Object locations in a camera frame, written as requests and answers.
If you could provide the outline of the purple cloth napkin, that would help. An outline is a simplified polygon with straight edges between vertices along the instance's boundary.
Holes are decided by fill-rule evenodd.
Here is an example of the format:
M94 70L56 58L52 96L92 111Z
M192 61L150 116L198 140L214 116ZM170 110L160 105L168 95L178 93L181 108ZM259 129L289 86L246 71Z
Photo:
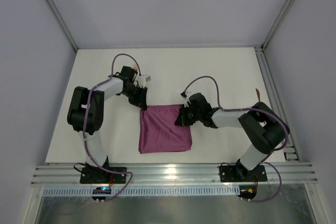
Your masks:
M141 154L185 152L192 147L190 127L176 126L180 105L153 105L140 111Z

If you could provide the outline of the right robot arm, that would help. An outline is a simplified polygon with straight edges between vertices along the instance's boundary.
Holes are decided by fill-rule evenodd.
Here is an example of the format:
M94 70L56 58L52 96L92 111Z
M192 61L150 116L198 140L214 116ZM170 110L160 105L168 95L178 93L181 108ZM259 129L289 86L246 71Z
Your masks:
M235 164L234 174L239 180L252 178L260 163L289 142L289 127L263 102L250 108L223 109L211 107L201 93L187 95L182 92L181 96L185 103L180 106L176 126L201 122L208 128L235 127L245 131L251 145Z

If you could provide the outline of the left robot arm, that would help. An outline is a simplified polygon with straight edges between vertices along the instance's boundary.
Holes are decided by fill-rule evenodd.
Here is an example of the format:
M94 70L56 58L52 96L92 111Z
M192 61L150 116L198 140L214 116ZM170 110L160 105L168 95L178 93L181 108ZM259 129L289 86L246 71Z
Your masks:
M116 95L123 95L128 98L131 105L146 110L148 91L146 84L150 80L150 76L142 75L139 71L124 66L120 72L111 74L107 80L96 84L91 89L81 86L74 89L67 123L81 135L87 155L86 168L89 171L113 173L100 137L105 102Z

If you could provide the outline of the right controller board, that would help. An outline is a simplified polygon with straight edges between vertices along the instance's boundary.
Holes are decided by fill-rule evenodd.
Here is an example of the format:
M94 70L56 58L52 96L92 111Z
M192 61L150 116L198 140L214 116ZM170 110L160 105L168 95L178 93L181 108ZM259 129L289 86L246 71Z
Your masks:
M240 200L252 201L257 195L257 187L253 185L245 185L239 187L238 197Z

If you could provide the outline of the controller board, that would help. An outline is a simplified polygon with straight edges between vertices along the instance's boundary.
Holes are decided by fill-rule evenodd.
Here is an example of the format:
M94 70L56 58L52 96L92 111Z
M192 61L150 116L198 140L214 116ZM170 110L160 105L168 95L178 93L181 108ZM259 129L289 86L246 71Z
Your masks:
M240 200L252 201L257 195L257 187L253 185L245 185L239 187L238 197Z
M94 201L106 200L111 196L111 188L108 186L96 187L92 190L91 197Z

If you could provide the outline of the left controller board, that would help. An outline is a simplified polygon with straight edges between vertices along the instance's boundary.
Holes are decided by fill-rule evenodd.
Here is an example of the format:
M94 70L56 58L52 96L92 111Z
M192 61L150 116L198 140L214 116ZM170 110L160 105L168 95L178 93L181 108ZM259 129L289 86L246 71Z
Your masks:
M92 190L91 197L94 201L106 200L111 196L111 188L108 186L96 187Z

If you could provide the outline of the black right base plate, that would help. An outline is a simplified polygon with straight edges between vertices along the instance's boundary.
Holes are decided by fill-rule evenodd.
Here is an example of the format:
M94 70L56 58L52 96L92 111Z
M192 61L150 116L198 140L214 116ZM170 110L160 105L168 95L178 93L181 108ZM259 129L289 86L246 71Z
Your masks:
M264 165L258 165L253 170L248 170L241 164L229 165L222 163L218 169L220 181L222 183L268 181Z

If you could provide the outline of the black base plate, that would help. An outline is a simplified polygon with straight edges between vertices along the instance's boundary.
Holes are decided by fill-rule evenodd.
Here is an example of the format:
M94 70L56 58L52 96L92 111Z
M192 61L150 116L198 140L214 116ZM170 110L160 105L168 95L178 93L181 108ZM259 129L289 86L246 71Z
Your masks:
M222 163L218 169L220 181L222 183L268 181L264 165L258 165L253 170L248 170L241 164L229 165Z
M81 171L81 184L125 184L125 167L110 167L113 173L108 173L95 166L85 166Z

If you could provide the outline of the right corner frame post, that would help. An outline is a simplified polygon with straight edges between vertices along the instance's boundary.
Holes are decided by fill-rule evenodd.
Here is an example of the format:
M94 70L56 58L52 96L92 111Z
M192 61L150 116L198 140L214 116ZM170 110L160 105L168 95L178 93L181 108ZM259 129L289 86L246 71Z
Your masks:
M269 46L269 44L271 43L273 37L275 36L276 32L280 28L280 25L283 23L283 21L287 17L295 1L296 0L285 0L284 3L282 4L280 11L278 12L274 22L272 23L272 26L269 32L267 33L267 36L261 46L261 49L263 51L265 51L267 47Z

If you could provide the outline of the corner frame post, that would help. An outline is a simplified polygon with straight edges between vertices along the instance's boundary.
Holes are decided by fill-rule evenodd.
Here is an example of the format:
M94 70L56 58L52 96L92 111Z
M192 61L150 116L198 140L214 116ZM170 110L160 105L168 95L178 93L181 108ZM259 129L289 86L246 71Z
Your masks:
M54 0L44 0L47 4L48 8L51 11L51 14L53 15L54 19L56 20L57 24L59 25L60 29L62 30L65 38L68 40L69 44L71 45L74 52L78 51L78 46L68 29L68 26L66 25L66 22L64 21L60 11L58 10L58 7Z
M267 36L261 46L261 49L263 51L265 51L267 47L269 46L269 44L271 43L273 37L275 36L276 32L280 28L280 25L283 23L283 21L287 17L295 1L296 0L285 0L284 3L282 4L280 11L278 12L274 22L272 23L272 26L269 32L267 33Z

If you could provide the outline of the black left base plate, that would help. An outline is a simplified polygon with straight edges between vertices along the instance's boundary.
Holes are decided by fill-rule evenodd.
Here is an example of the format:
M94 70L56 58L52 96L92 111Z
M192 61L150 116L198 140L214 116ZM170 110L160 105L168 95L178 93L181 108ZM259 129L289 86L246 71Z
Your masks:
M110 167L113 173L108 173L95 166L85 166L81 171L81 184L125 184L125 167Z

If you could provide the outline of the aluminium right side rail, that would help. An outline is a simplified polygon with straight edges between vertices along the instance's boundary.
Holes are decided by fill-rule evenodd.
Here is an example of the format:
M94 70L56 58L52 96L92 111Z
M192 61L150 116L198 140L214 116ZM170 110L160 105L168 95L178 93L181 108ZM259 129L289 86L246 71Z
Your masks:
M283 105L280 100L280 95L266 58L266 53L262 50L261 47L255 47L255 53L261 71L261 75L265 84L270 106L272 110L289 126L290 133L293 133L293 129L290 127L288 119L285 115L285 111L283 109ZM288 144L283 149L283 152L285 154L286 161L301 162L292 135L289 135Z

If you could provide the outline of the aluminium rail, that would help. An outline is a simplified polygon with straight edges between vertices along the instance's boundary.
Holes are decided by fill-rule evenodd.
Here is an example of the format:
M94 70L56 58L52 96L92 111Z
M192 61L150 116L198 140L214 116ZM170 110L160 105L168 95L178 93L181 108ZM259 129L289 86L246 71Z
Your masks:
M266 53L262 50L261 47L255 47L255 53L261 71L261 75L265 84L270 106L272 110L289 126L290 133L293 133L293 129L290 127L288 119L285 115L285 111L283 109L283 105L280 100L280 95L266 58ZM288 144L283 149L283 152L285 154L286 161L301 162L292 135L289 135Z
M280 173L284 184L317 183L317 174L311 163L273 163L265 165L267 183L279 182ZM133 173L132 186L145 185L219 185L218 164L121 164ZM31 180L32 186L71 186L80 184L80 173L73 164L37 166Z

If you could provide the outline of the aluminium front rail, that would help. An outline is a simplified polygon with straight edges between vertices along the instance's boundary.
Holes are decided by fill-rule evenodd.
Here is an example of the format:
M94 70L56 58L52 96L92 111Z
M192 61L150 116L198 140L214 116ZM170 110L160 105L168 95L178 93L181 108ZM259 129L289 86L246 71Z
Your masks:
M311 163L273 163L265 165L267 183L279 182L280 173L284 184L317 183L317 174ZM133 173L132 186L145 185L219 185L218 164L121 164ZM37 166L31 180L32 186L71 186L80 184L80 173L73 164Z

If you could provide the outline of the left corner frame post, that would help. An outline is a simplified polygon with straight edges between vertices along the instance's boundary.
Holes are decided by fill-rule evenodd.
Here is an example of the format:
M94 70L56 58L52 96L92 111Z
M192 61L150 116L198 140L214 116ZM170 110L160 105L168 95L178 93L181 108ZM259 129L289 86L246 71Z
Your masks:
M68 26L66 25L66 22L64 21L60 11L58 10L58 7L54 0L44 0L47 4L48 8L51 11L51 14L53 15L54 19L56 20L57 24L59 25L60 29L62 30L65 38L68 40L69 44L71 45L74 52L78 51L78 46L68 29Z

